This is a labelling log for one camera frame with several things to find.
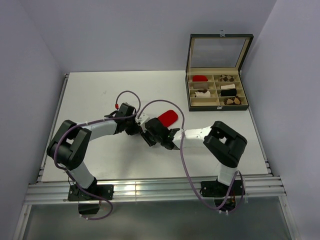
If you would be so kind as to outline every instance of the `gray wall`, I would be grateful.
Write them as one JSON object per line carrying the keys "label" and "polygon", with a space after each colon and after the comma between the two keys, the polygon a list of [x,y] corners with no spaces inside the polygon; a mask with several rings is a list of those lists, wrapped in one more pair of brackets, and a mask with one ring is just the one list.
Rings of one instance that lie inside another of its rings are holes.
{"label": "gray wall", "polygon": [[21,0],[66,72],[184,70],[191,33],[258,36],[276,0]]}
{"label": "gray wall", "polygon": [[39,172],[63,75],[21,3],[0,5],[0,239],[6,240]]}
{"label": "gray wall", "polygon": [[308,240],[320,235],[319,12],[319,0],[278,0],[244,69],[266,155]]}

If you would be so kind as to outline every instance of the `open box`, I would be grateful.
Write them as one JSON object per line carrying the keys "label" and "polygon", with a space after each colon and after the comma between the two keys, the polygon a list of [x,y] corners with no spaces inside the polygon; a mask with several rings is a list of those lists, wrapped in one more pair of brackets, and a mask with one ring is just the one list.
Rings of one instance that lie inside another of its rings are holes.
{"label": "open box", "polygon": [[[248,109],[249,104],[242,85],[240,70],[253,38],[252,34],[190,35],[185,70],[189,111]],[[201,76],[204,81],[201,79],[201,81],[194,81],[197,78],[194,76]],[[224,76],[232,77],[231,81],[221,79]],[[221,93],[226,94],[223,88],[231,86],[235,87],[233,95],[221,96]],[[234,99],[234,94],[241,103],[230,104],[228,101],[226,104],[228,99]]]}

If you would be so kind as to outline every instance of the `white table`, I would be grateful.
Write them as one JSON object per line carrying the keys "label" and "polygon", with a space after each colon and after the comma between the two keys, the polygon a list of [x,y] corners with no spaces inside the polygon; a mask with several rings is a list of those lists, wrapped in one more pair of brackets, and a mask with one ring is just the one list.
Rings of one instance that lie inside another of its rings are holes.
{"label": "white table", "polygon": [[[102,119],[115,110],[115,99],[124,90],[137,93],[142,106],[155,99],[176,103],[185,114],[185,129],[211,126],[215,121],[226,123],[248,141],[238,169],[244,175],[268,174],[250,112],[189,112],[184,71],[71,73],[53,134],[67,119],[78,123]],[[130,93],[121,96],[119,103],[122,102],[138,106],[138,101]],[[169,109],[178,113],[174,106],[163,102],[152,104],[144,112],[150,117],[157,117]],[[181,127],[180,114],[178,121],[170,127]],[[206,148],[186,148],[184,155],[192,177],[217,176],[219,162]],[[125,132],[91,141],[84,161],[98,180],[185,177],[179,151],[166,150],[160,145],[149,147],[141,136],[128,136]],[[47,157],[42,181],[66,180],[66,174]]]}

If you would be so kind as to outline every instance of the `red object on table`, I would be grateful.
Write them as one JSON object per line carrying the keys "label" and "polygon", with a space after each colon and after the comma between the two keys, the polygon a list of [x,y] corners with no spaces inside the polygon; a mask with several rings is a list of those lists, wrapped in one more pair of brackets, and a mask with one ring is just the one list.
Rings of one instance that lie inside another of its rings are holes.
{"label": "red object on table", "polygon": [[192,82],[208,82],[208,78],[204,75],[194,75]]}
{"label": "red object on table", "polygon": [[158,119],[166,128],[168,128],[178,120],[178,114],[173,110],[168,110],[158,116]]}

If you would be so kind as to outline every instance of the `cable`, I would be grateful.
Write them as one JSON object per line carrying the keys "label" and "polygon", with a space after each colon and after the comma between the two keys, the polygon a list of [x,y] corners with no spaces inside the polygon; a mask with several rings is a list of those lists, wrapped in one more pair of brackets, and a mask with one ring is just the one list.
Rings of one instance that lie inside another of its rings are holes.
{"label": "cable", "polygon": [[[62,142],[65,140],[65,138],[68,136],[68,134],[69,134],[70,132],[72,132],[72,131],[73,131],[74,129],[76,129],[76,128],[84,127],[84,126],[86,126],[86,125],[98,124],[98,123],[102,123],[102,122],[105,122],[105,121],[128,119],[128,118],[132,118],[132,117],[136,116],[137,113],[140,111],[140,108],[141,108],[141,100],[140,100],[139,96],[138,96],[137,94],[135,94],[133,91],[129,91],[129,90],[122,91],[122,92],[118,95],[118,97],[116,98],[116,101],[115,101],[116,107],[117,107],[117,105],[118,105],[118,99],[119,99],[119,97],[120,97],[122,94],[124,94],[124,93],[131,93],[131,94],[135,95],[136,98],[137,98],[137,100],[138,100],[138,102],[139,102],[138,110],[137,110],[133,115],[131,115],[131,116],[123,116],[123,117],[104,118],[104,119],[100,119],[100,120],[91,121],[91,122],[88,122],[88,123],[77,124],[77,125],[71,127],[70,129],[68,129],[68,130],[62,135],[62,137],[60,138],[60,140],[58,141],[58,143],[57,143],[57,145],[56,145],[56,147],[55,147],[55,150],[54,150],[54,155],[53,155],[54,165],[55,165],[58,169],[61,169],[61,170],[65,171],[66,174],[68,175],[68,177],[71,178],[71,180],[72,180],[73,182],[76,182],[76,180],[75,180],[74,177],[68,172],[68,170],[67,170],[65,167],[62,167],[62,166],[59,166],[59,165],[58,165],[58,160],[57,160],[57,158],[58,158],[58,150],[59,150],[59,147],[61,146],[61,144],[62,144]],[[94,194],[92,194],[92,193],[90,193],[90,192],[87,192],[87,191],[84,190],[77,182],[76,182],[76,186],[79,188],[79,190],[80,190],[81,192],[83,192],[83,193],[85,193],[85,194],[87,194],[87,195],[89,195],[89,196],[91,196],[91,197],[93,197],[93,198],[96,198],[96,199],[105,201],[105,202],[107,202],[107,203],[110,205],[110,211],[109,211],[106,215],[104,215],[104,216],[101,216],[101,217],[86,217],[86,216],[83,216],[83,215],[82,215],[81,217],[83,217],[83,218],[85,218],[85,219],[87,219],[87,220],[100,220],[100,219],[104,219],[104,218],[108,217],[108,216],[112,213],[112,211],[113,211],[113,209],[114,209],[114,206],[113,206],[113,204],[112,204],[109,200],[105,199],[104,197],[100,197],[100,196],[94,195]]]}
{"label": "cable", "polygon": [[211,210],[215,210],[215,211],[218,211],[220,210],[224,205],[225,203],[227,202],[228,200],[228,196],[230,194],[230,191],[231,191],[231,188],[235,182],[235,179],[239,173],[240,175],[240,178],[241,178],[241,183],[242,183],[242,194],[241,194],[241,199],[240,199],[240,202],[239,204],[237,204],[237,206],[232,209],[231,211],[229,211],[228,213],[231,213],[233,211],[235,211],[241,204],[242,200],[243,200],[243,197],[244,197],[244,194],[245,194],[245,188],[244,188],[244,181],[243,181],[243,177],[242,177],[242,174],[240,171],[236,171],[234,173],[234,176],[232,178],[232,181],[230,183],[230,186],[226,192],[226,195],[224,197],[224,200],[222,201],[222,203],[217,206],[217,207],[214,207],[214,206],[211,206],[209,205],[207,202],[205,202],[205,200],[201,197],[201,195],[197,192],[197,189],[195,187],[195,185],[193,184],[192,180],[191,180],[191,177],[189,175],[189,172],[188,172],[188,169],[187,169],[187,165],[186,165],[186,161],[185,161],[185,158],[184,158],[184,152],[183,152],[183,144],[184,144],[184,139],[185,139],[185,130],[184,130],[184,126],[185,126],[185,115],[184,113],[182,112],[181,108],[176,105],[175,103],[171,102],[171,101],[168,101],[168,100],[164,100],[164,99],[157,99],[157,100],[153,100],[153,101],[150,101],[148,102],[141,110],[141,112],[137,115],[137,117],[139,118],[140,115],[142,114],[142,112],[146,109],[147,106],[149,106],[150,104],[153,104],[153,103],[156,103],[156,102],[165,102],[165,103],[169,103],[169,104],[172,104],[173,106],[175,106],[179,112],[181,113],[181,116],[182,116],[182,124],[181,124],[181,130],[182,130],[182,137],[181,137],[181,142],[180,142],[180,157],[181,157],[181,161],[182,161],[182,165],[183,165],[183,169],[184,169],[184,172],[185,172],[185,175],[188,179],[188,182],[194,192],[194,194],[196,195],[196,197],[202,202],[202,204],[204,204],[207,208],[211,209]]}

